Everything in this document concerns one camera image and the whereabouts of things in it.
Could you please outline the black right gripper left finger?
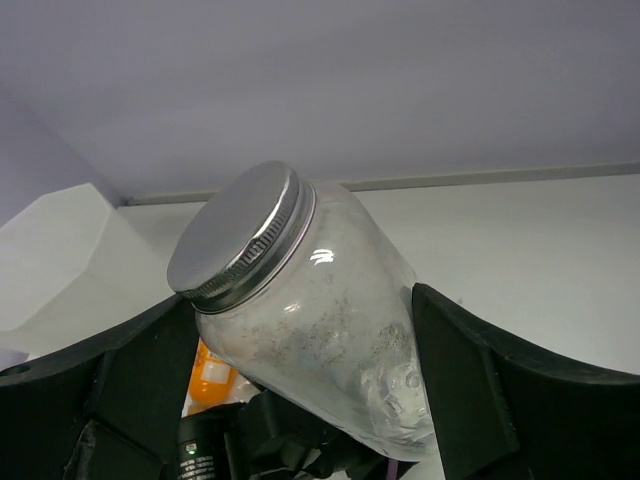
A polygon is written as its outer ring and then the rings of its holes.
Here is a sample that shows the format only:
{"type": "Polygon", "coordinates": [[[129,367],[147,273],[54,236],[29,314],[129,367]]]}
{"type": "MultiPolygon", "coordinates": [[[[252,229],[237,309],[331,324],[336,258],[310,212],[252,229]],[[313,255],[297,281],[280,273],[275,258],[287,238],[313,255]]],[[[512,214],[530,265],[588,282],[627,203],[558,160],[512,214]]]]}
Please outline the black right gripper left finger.
{"type": "Polygon", "coordinates": [[[1,373],[4,479],[164,479],[198,344],[173,296],[1,373]]]}

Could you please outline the white translucent bin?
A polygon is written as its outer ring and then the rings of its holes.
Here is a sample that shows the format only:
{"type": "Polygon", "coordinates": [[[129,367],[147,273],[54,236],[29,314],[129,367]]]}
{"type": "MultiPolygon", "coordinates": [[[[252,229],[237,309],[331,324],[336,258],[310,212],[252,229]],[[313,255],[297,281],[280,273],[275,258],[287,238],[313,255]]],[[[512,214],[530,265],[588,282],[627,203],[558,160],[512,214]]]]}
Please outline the white translucent bin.
{"type": "Polygon", "coordinates": [[[46,194],[1,228],[1,346],[45,355],[171,295],[166,265],[90,184],[46,194]]]}

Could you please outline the orange juice bottle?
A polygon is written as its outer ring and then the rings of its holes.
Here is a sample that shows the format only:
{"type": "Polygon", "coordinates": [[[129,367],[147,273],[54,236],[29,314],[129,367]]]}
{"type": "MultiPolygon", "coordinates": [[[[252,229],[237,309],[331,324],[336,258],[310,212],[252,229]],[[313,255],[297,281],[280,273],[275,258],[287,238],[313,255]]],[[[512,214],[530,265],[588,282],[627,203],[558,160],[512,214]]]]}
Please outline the orange juice bottle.
{"type": "Polygon", "coordinates": [[[206,407],[223,404],[230,395],[237,371],[218,359],[199,340],[188,393],[191,399],[206,407]]]}

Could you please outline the clear jar metal lid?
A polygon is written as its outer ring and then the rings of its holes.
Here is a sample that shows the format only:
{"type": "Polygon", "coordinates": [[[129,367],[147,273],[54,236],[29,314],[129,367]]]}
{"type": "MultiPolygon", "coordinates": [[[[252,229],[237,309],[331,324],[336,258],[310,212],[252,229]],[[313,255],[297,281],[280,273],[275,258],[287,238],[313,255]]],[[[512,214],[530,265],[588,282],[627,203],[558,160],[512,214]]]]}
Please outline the clear jar metal lid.
{"type": "Polygon", "coordinates": [[[187,225],[167,281],[246,378],[384,456],[435,450],[415,273],[348,190],[279,161],[250,168],[187,225]]]}

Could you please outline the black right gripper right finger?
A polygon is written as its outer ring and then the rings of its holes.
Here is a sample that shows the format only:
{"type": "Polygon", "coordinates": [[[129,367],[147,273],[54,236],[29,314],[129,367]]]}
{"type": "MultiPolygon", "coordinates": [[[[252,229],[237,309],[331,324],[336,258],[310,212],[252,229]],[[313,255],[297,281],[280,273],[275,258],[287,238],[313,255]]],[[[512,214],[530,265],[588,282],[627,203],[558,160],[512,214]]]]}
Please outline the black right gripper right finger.
{"type": "Polygon", "coordinates": [[[446,478],[638,478],[638,376],[535,345],[425,284],[412,311],[446,478]]]}

